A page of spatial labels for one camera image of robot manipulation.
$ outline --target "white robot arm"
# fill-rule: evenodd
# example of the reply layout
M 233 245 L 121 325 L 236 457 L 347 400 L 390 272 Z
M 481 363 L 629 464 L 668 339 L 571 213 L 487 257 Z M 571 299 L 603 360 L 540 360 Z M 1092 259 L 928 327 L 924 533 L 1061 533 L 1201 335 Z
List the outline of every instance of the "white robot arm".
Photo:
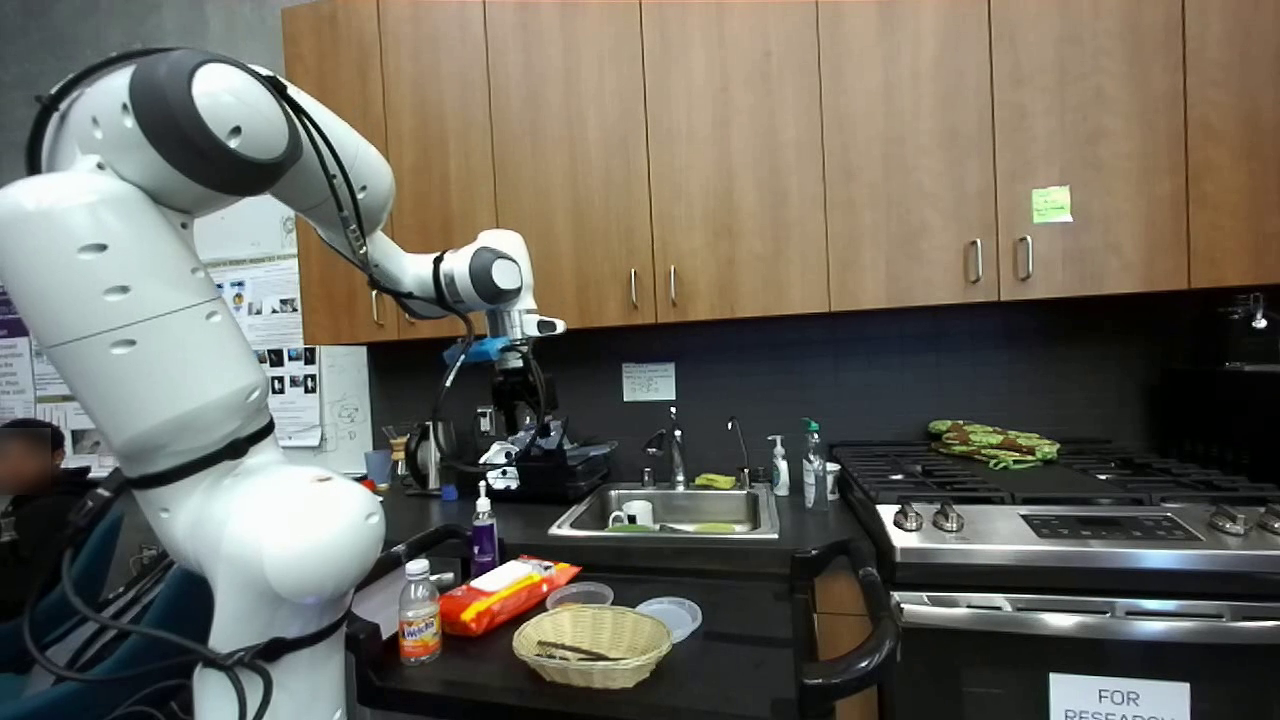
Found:
M 269 716 L 341 720 L 334 627 L 383 547 L 383 510 L 279 453 L 264 371 L 190 251 L 190 219 L 274 197 L 404 311 L 485 311 L 519 351 L 562 330 L 535 311 L 524 240 L 397 249 L 387 161 L 289 79 L 205 53 L 121 53 L 66 74 L 38 103 L 26 166 L 0 188 L 0 286 L 107 436 L 162 551 L 211 583 L 208 647 L 289 647 L 269 662 Z M 198 720 L 244 708 L 211 666 L 190 689 Z

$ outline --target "cabinet handle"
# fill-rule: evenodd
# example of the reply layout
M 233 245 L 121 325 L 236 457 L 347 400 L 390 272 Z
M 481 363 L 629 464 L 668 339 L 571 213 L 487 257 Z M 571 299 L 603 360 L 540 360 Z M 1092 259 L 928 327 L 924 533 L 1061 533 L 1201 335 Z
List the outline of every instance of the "cabinet handle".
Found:
M 380 293 L 368 293 L 368 319 L 383 327 L 383 315 L 375 307 L 380 307 Z
M 632 297 L 632 307 L 640 307 L 640 266 L 629 266 L 629 297 Z
M 676 307 L 681 305 L 681 266 L 668 262 L 668 305 Z
M 1030 277 L 1034 277 L 1034 237 L 1015 237 L 1015 279 L 1020 282 L 1030 282 Z
M 987 251 L 979 237 L 962 245 L 962 277 L 969 282 L 979 282 L 987 277 Z

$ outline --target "paper sign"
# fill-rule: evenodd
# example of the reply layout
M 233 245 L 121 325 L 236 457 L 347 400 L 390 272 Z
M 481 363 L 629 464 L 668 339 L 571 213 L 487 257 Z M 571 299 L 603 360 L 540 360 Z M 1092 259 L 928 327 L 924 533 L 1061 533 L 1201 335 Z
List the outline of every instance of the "paper sign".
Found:
M 1030 223 L 1074 223 L 1070 183 L 1030 188 Z
M 1047 720 L 1191 720 L 1191 682 L 1047 673 Z

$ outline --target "kitchen counter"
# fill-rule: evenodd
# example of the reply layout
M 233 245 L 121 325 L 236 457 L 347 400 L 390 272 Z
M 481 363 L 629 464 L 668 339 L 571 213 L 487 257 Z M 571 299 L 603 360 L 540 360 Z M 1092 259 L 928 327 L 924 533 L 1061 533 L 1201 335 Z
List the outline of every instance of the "kitchen counter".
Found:
M 387 539 L 436 527 L 468 527 L 468 502 L 438 502 L 390 491 Z M 444 639 L 427 666 L 401 666 L 387 639 L 353 631 L 356 696 L 364 708 L 427 716 L 686 716 L 686 720 L 791 720 L 820 716 L 800 696 L 800 666 L 811 654 L 811 583 L 804 573 L 827 542 L 849 539 L 853 515 L 839 502 L 780 502 L 780 539 L 562 539 L 546 536 L 562 506 L 529 502 L 499 510 L 508 557 L 550 557 L 583 568 L 583 578 L 615 589 L 615 602 L 686 594 L 705 622 L 632 692 L 574 692 L 543 682 L 513 654 L 508 622 L 485 639 Z

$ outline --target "bottle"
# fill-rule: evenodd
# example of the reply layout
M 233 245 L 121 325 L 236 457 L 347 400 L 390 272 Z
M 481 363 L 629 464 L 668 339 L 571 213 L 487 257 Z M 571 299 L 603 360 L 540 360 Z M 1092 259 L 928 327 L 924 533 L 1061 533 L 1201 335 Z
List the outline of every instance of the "bottle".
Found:
M 824 427 L 811 414 L 807 414 L 807 427 L 804 427 L 800 476 L 804 476 L 804 506 L 811 506 L 817 496 L 824 491 L 824 478 L 827 478 Z
M 404 562 L 401 594 L 401 662 L 432 662 L 438 654 L 438 592 L 432 558 L 414 557 Z
M 499 562 L 499 536 L 491 519 L 487 482 L 481 478 L 477 515 L 471 515 L 471 577 L 485 577 Z
M 782 436 L 769 436 L 769 445 L 771 445 L 771 453 L 769 453 L 771 496 L 789 496 L 791 491 L 791 469 L 789 469 Z

